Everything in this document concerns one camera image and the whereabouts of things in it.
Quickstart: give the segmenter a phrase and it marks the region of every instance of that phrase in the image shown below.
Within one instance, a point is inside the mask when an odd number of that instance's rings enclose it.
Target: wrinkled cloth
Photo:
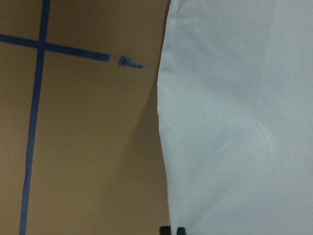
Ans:
[[[172,0],[158,72],[172,234],[313,234],[313,1]]]

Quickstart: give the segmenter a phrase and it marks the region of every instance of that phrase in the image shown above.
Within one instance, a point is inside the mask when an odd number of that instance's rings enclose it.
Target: small blue tape scrap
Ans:
[[[144,65],[137,64],[134,61],[132,61],[130,58],[126,58],[124,55],[121,56],[121,58],[119,59],[118,64],[122,65],[122,66],[128,66],[128,67],[137,68],[137,69],[144,68]]]

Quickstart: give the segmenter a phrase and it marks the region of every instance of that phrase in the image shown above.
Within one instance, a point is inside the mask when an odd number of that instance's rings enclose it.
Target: cardboard surface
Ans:
[[[0,234],[18,234],[36,50],[0,43]]]
[[[37,40],[41,1],[33,3],[28,10],[29,2],[1,2],[0,33]],[[157,235],[168,225],[156,87],[167,7],[168,0],[76,1],[75,7],[51,1],[49,43],[108,53],[112,59],[105,63],[46,51],[28,235]],[[31,29],[17,17],[21,11],[31,16]],[[19,50],[19,63],[7,61]],[[0,138],[17,146],[16,160],[0,155],[5,160],[0,231],[11,235],[19,230],[36,50],[0,43],[0,53],[1,88],[11,91],[11,102],[22,100],[26,107],[15,109],[1,100]],[[146,68],[118,67],[121,55]],[[1,152],[9,153],[1,142]]]

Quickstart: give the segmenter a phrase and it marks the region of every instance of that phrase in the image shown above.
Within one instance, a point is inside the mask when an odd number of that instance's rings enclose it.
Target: blue tape strip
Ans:
[[[119,59],[119,64],[123,66],[138,68],[138,69],[142,69],[144,67],[144,65],[139,65],[135,63],[134,61],[132,61],[130,58],[126,58],[124,55],[122,55],[121,58]]]
[[[0,42],[20,45],[20,46],[25,46],[25,47],[32,47],[32,48],[38,47],[37,41],[25,39],[25,38],[8,36],[4,34],[0,34]]]
[[[51,43],[46,44],[46,50],[59,52],[59,53],[67,54],[67,55],[84,57],[84,58],[93,59],[93,60],[105,61],[105,62],[109,62],[110,57],[111,57],[108,54],[102,54],[102,53],[93,52],[89,50],[81,50],[81,49],[76,49],[72,47],[64,47],[64,46],[59,46],[59,45],[51,44]]]
[[[33,97],[31,101],[30,120],[29,120],[28,139],[27,139],[25,180],[24,180],[24,188],[23,188],[23,194],[22,194],[22,208],[21,208],[21,220],[20,220],[20,235],[26,234],[31,169],[32,169],[32,163],[33,163],[40,89],[41,89],[41,82],[42,82],[42,77],[43,77],[45,42],[46,42],[46,37],[47,37],[49,10],[50,10],[50,0],[43,0],[34,88],[33,88]]]

